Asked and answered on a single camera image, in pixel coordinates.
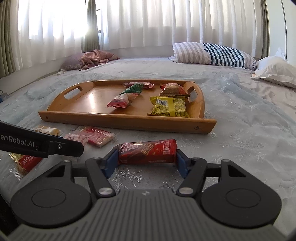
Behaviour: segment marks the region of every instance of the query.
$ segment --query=pink cloth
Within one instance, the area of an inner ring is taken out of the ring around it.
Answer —
[[[116,54],[107,51],[95,49],[92,52],[85,53],[80,62],[82,63],[80,70],[86,70],[100,64],[108,63],[111,60],[119,59]]]

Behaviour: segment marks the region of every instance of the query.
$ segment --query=green curtain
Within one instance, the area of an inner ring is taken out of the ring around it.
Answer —
[[[15,71],[10,41],[11,0],[0,3],[0,78]]]
[[[100,49],[98,25],[96,21],[96,1],[88,0],[87,6],[87,24],[88,31],[83,40],[83,52],[90,52],[94,49]]]
[[[269,55],[269,27],[268,27],[268,15],[266,1],[261,1],[262,17],[263,17],[263,48],[261,58],[265,58]]]

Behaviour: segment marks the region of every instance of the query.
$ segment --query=bed sheet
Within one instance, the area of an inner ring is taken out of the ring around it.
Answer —
[[[200,85],[205,97],[205,118],[217,124],[208,135],[108,129],[116,138],[102,148],[87,145],[79,163],[104,156],[123,142],[174,138],[178,148],[189,157],[218,163],[230,159],[273,188],[283,207],[275,226],[284,234],[296,226],[296,93],[250,78],[253,71],[228,66],[177,64],[167,58],[120,59],[85,71],[68,71],[38,80],[12,94],[0,104],[0,119],[32,129],[42,124],[66,134],[78,126],[47,123],[38,111],[46,110],[64,89],[89,80],[172,79],[189,80]],[[10,201],[22,186],[48,170],[63,156],[44,159],[21,181],[13,175],[13,160],[0,152],[0,192]],[[85,178],[75,179],[88,188]],[[171,164],[120,166],[109,179],[116,191],[122,188],[172,188],[182,178]],[[206,186],[217,181],[209,178]]]

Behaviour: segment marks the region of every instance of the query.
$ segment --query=striped pillow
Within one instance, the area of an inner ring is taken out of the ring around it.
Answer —
[[[233,66],[250,70],[256,70],[257,66],[251,55],[222,45],[184,42],[173,44],[173,49],[175,55],[169,59],[177,63]]]

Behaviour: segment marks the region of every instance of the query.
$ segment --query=pillow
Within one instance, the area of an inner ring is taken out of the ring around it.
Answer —
[[[278,85],[296,88],[296,68],[278,56],[268,56],[259,60],[257,70],[251,78],[263,78]]]
[[[184,42],[173,44],[173,50],[175,55],[169,59],[177,63],[233,66],[256,70],[256,60],[251,55],[222,45]]]
[[[64,70],[80,69],[82,65],[82,63],[80,62],[80,59],[84,54],[85,53],[77,53],[67,57],[64,63],[61,65],[60,69],[64,69]]]

